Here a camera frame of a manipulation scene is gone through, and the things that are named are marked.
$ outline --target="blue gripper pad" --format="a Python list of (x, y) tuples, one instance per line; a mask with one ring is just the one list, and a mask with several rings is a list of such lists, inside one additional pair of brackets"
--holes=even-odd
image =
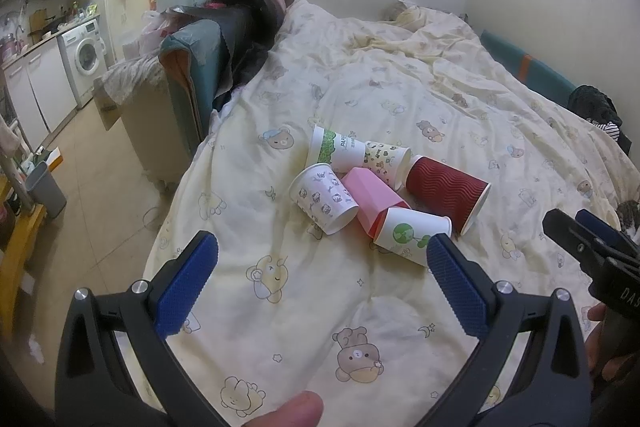
[(610, 227), (599, 217), (594, 216), (584, 208), (575, 214), (575, 220), (585, 227), (585, 229), (590, 230), (601, 238), (608, 247), (615, 248), (616, 244), (620, 240), (618, 230)]
[(180, 267), (167, 283), (166, 289), (156, 304), (154, 327), (156, 333), (163, 339), (180, 331), (202, 288), (216, 267), (218, 263), (216, 236), (209, 232), (198, 232), (175, 263)]
[[(495, 307), (495, 298), (486, 293), (487, 290), (491, 292), (491, 279), (478, 264), (467, 261), (443, 233), (429, 240), (427, 263), (462, 329), (466, 334), (483, 340), (489, 332), (489, 321), (493, 315), (490, 308)], [(474, 267), (472, 270), (476, 273), (473, 275), (479, 279), (484, 291), (474, 284), (460, 263), (465, 263), (465, 269)]]

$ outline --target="striped cloth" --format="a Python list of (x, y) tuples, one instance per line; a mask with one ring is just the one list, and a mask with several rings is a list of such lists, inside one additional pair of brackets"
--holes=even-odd
[(589, 118), (587, 118), (587, 122), (593, 123), (596, 127), (599, 127), (610, 137), (612, 137), (616, 142), (618, 141), (618, 138), (620, 137), (620, 128), (613, 122), (598, 123), (595, 120), (590, 120)]

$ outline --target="floor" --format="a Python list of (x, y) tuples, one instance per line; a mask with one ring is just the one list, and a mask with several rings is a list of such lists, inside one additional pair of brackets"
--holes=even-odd
[[(40, 229), (28, 271), (33, 296), (20, 293), (14, 339), (2, 344), (14, 369), (44, 407), (53, 409), (58, 344), (78, 287), (114, 293), (138, 279), (171, 204), (150, 182), (122, 120), (105, 131), (94, 102), (60, 132), (52, 147), (64, 161), (53, 172), (67, 204)], [(44, 363), (30, 352), (42, 346)]]

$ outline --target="bedsheet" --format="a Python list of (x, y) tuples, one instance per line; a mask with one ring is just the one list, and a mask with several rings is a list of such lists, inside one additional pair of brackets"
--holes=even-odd
[(619, 228), (615, 207), (637, 195), (640, 174), (615, 142), (519, 83), (455, 16), (413, 7), (392, 23), (363, 22), (296, 0), (264, 67), (201, 144), (144, 274), (198, 230), (216, 234), (218, 266), (168, 344), (232, 426), (303, 389), (324, 399), (323, 426), (412, 426), (476, 344), (428, 269), (379, 250), (357, 220), (325, 236), (290, 201), (315, 124), (491, 182), (460, 250), (518, 291), (568, 288), (588, 333), (590, 281), (542, 219), (587, 208)]

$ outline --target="white cabinet door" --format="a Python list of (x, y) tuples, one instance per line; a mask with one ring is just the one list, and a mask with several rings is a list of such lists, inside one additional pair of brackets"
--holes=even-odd
[(4, 71), (4, 76), (24, 137), (31, 149), (36, 150), (49, 136), (49, 129), (42, 119), (38, 104), (33, 96), (24, 58), (7, 68)]
[(76, 108), (76, 99), (60, 57), (58, 42), (51, 39), (25, 55), (27, 71), (38, 106), (53, 132)]

